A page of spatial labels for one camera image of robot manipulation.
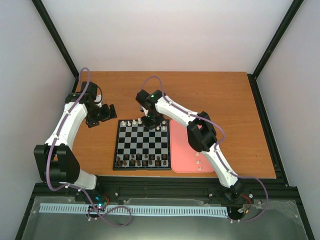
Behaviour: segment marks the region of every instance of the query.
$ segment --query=chess board frame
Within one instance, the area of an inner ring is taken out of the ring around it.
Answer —
[[[120,145],[123,145],[124,143],[130,143],[128,142],[128,138],[132,138],[132,136],[120,136],[121,133],[123,133],[123,131],[121,131],[121,128],[123,128],[122,126],[122,121],[125,122],[125,128],[127,129],[127,122],[130,121],[131,122],[131,126],[132,127],[132,121],[133,119],[120,119],[118,120],[118,125],[117,125],[117,133],[116,133],[116,143],[115,143],[115,149],[114,149],[114,157],[113,157],[113,163],[112,163],[112,169],[113,170],[117,170],[117,171],[126,171],[126,170],[171,170],[171,149],[170,149],[170,121],[168,119],[165,120],[165,125],[161,124],[160,129],[156,130],[156,129],[152,129],[150,131],[148,131],[146,129],[146,127],[143,126],[143,124],[138,124],[138,120],[135,119],[137,127],[143,127],[143,130],[141,131],[138,130],[137,133],[142,133],[142,137],[140,136],[138,139],[137,137],[137,143],[144,143],[145,138],[156,138],[155,137],[150,137],[146,135],[146,133],[156,133],[156,132],[160,132],[160,133],[166,133],[166,137],[161,136],[161,147],[152,147],[152,148],[123,148],[122,146],[120,147]],[[122,141],[120,142],[120,138],[125,138],[125,142]],[[120,154],[118,154],[118,149],[124,149],[126,152],[121,152]],[[117,165],[117,157],[120,156],[121,161],[123,161],[123,158],[125,156],[125,154],[129,154],[129,160],[126,160],[127,165],[124,166],[122,164],[122,166],[118,166]],[[131,155],[134,154],[134,160],[140,160],[140,166],[138,166],[137,161],[135,162],[135,165],[132,165],[131,163]],[[153,160],[152,160],[152,165],[149,165],[149,160],[151,160],[151,156],[154,156]],[[161,165],[160,166],[156,166],[156,161],[157,161],[157,156],[160,156],[160,162]]]

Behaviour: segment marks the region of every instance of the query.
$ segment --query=wooden table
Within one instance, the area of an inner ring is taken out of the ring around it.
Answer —
[[[81,124],[72,150],[84,171],[101,176],[217,177],[214,172],[113,171],[118,120],[143,115],[135,98],[143,81],[152,75],[162,79],[170,98],[190,110],[207,112],[224,129],[226,139],[220,147],[236,173],[276,178],[245,72],[92,72],[91,80],[101,87],[104,102],[114,104],[118,118],[92,128],[84,121]],[[83,73],[82,80],[86,81],[87,76]],[[160,89],[156,79],[145,87],[149,93],[156,89]]]

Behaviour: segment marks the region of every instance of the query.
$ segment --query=transparent plastic sheet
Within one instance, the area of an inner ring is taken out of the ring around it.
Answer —
[[[224,218],[201,216],[134,216],[132,222],[122,228],[110,227],[101,220],[88,221],[85,214],[38,213],[40,203],[84,204],[84,202],[75,202],[73,197],[37,197],[31,210],[23,240],[308,239],[295,202],[288,200],[271,200],[265,214],[249,223],[234,222],[230,224],[230,221]],[[207,203],[194,199],[163,198],[131,198],[124,204],[126,206],[208,206]],[[244,219],[256,216],[264,206],[264,200],[254,201]],[[127,220],[127,217],[111,215],[107,216],[106,219],[121,224]]]

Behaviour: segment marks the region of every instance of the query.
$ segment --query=pink tray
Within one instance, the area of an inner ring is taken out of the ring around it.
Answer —
[[[202,153],[196,156],[196,151],[188,143],[187,129],[175,120],[170,121],[170,151],[171,168],[176,173],[214,172]]]

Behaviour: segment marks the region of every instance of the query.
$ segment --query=gray wall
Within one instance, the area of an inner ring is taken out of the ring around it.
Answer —
[[[55,128],[72,75],[31,0],[0,0],[0,239],[14,239],[40,181],[33,150]]]
[[[320,1],[306,0],[258,78],[290,185],[320,239]]]
[[[43,0],[77,66],[253,72],[292,0]]]

